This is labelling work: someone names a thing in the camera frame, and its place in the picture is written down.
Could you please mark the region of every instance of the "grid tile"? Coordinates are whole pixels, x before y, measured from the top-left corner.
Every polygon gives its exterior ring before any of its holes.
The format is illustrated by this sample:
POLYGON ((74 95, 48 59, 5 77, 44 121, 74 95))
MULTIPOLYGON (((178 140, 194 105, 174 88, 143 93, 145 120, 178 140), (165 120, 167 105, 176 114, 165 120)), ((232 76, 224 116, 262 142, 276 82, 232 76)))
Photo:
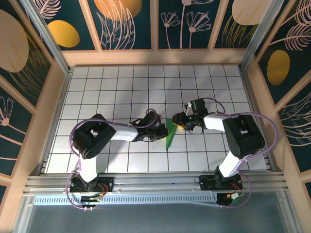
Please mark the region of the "grid tile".
MULTIPOLYGON (((143 118, 153 108, 162 123, 183 111, 183 104, 202 97, 216 98, 227 113, 249 112, 237 66, 77 67, 58 123, 46 172, 69 173, 77 157, 68 148, 76 123, 96 113, 119 123, 143 118)), ((206 100, 209 112, 222 111, 206 100)), ((166 151, 166 139, 155 142, 110 141, 97 157, 99 172, 207 171, 228 153, 225 134, 196 127, 191 133, 177 128, 166 151)), ((263 156, 242 170, 267 169, 263 156)))

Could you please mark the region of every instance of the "green object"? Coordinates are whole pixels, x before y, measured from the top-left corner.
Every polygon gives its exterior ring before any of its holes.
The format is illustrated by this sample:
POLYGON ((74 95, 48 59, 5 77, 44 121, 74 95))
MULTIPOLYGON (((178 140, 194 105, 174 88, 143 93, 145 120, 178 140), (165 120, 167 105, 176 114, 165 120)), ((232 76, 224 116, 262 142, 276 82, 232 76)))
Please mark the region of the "green object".
POLYGON ((169 147, 172 144, 172 141, 173 141, 176 129, 177 129, 177 125, 174 125, 171 119, 166 119, 165 125, 169 131, 169 135, 166 137, 166 151, 168 151, 169 147))

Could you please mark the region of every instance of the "floral line drawing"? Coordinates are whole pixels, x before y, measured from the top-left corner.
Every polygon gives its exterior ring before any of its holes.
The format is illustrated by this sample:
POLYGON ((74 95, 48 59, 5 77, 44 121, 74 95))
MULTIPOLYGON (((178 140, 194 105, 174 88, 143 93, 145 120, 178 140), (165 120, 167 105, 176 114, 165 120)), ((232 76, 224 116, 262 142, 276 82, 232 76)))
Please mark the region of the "floral line drawing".
POLYGON ((193 18, 193 11, 187 13, 187 24, 190 32, 189 49, 191 49, 192 33, 209 30, 211 24, 209 22, 208 12, 198 12, 193 18))
POLYGON ((311 93, 304 99, 288 104, 279 114, 290 145, 303 147, 311 144, 311 93))
POLYGON ((297 24, 290 28, 285 38, 271 42, 275 43, 284 41, 287 50, 303 51, 311 42, 311 0, 301 0, 296 8, 296 13, 284 21, 281 26, 290 19, 295 18, 297 24))
POLYGON ((184 24, 184 15, 185 15, 185 9, 186 6, 189 5, 198 5, 198 4, 206 4, 206 3, 211 3, 214 0, 181 0, 183 3, 183 11, 181 14, 181 24, 180 24, 180 48, 183 48, 183 24, 184 24))
POLYGON ((107 0, 109 7, 103 0, 99 1, 100 10, 104 12, 104 17, 99 13, 97 16, 102 25, 102 35, 100 43, 104 50, 124 50, 130 46, 133 48, 136 38, 135 24, 131 12, 124 8, 119 1, 120 10, 112 0, 107 0))
POLYGON ((60 0, 34 0, 34 2, 42 18, 46 19, 52 19, 62 7, 60 0))
MULTIPOLYGON (((2 97, 2 96, 0 97, 0 126, 3 126, 3 127, 9 126, 12 129, 14 129, 14 130, 16 130, 22 134, 26 134, 22 130, 19 130, 19 129, 15 128, 14 126, 10 125, 10 117, 12 114, 13 105, 14 105, 14 102, 10 98, 8 98, 5 102, 4 97, 2 97)), ((20 145, 20 146, 22 145, 22 143, 15 141, 15 140, 13 140, 9 137, 6 137, 4 135, 0 134, 0 137, 9 141, 9 142, 15 143, 17 145, 20 145)))
POLYGON ((161 19, 165 27, 167 44, 169 46, 169 49, 171 49, 167 28, 179 25, 180 21, 178 20, 178 16, 176 15, 176 12, 174 13, 169 12, 167 15, 165 12, 163 12, 161 13, 161 19))

